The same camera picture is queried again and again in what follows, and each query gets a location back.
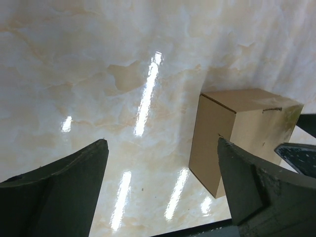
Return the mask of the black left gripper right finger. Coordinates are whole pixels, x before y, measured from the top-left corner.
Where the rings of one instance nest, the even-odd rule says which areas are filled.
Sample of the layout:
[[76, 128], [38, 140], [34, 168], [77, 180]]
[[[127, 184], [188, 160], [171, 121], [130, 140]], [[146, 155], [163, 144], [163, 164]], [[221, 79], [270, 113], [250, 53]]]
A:
[[218, 140], [220, 172], [232, 222], [242, 237], [313, 237], [316, 178]]

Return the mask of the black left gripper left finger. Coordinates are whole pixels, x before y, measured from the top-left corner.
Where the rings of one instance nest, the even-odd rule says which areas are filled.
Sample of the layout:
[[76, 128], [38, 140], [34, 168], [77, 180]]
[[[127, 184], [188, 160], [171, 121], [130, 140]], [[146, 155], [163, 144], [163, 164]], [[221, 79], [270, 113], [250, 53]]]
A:
[[109, 155], [99, 139], [0, 184], [2, 237], [89, 236]]

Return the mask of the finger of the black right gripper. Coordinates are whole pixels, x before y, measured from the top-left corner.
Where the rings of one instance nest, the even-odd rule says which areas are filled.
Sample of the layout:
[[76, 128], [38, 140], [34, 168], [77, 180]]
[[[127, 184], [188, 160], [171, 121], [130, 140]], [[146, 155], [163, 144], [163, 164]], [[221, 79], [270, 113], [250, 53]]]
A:
[[300, 114], [297, 126], [316, 138], [316, 114]]
[[316, 177], [315, 145], [282, 143], [275, 148], [275, 153], [298, 173]]

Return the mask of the brown cardboard express box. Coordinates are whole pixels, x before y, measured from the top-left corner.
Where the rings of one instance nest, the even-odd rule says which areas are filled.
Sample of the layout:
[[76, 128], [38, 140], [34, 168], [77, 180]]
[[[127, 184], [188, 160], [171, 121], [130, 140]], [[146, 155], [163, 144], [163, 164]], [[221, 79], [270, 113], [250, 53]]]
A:
[[262, 89], [204, 92], [199, 96], [189, 169], [214, 198], [225, 195], [217, 153], [223, 137], [276, 165], [274, 152], [287, 143], [303, 104]]

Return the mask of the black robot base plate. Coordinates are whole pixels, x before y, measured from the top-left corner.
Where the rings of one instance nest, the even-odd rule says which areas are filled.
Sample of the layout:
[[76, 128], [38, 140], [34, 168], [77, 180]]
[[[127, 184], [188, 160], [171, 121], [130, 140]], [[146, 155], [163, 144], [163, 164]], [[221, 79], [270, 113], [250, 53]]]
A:
[[154, 237], [240, 237], [238, 227], [232, 219], [168, 232]]

